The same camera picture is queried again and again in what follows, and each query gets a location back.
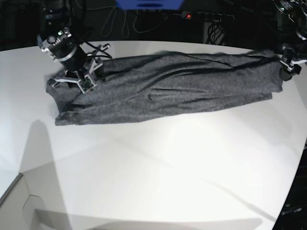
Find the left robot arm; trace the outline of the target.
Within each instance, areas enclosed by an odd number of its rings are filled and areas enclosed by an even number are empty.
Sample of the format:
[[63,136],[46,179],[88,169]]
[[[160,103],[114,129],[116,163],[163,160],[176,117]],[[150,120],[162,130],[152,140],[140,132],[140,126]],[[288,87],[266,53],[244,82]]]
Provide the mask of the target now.
[[298,39],[295,42],[283,43],[280,63],[280,77],[289,81],[301,72],[301,64],[307,63],[307,2],[305,0],[275,0],[279,12],[292,22],[292,34]]

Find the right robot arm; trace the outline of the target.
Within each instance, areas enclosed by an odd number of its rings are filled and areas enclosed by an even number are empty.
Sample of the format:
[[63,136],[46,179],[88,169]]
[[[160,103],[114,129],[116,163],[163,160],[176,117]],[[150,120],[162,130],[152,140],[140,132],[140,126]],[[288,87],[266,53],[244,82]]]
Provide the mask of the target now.
[[76,85],[82,93],[91,91],[101,77],[99,69],[103,59],[112,58],[106,52],[110,44],[90,44],[93,51],[89,53],[82,49],[85,41],[74,30],[70,0],[44,0],[42,10],[43,23],[37,45],[43,53],[62,65],[62,69],[51,78],[52,86],[66,83]]

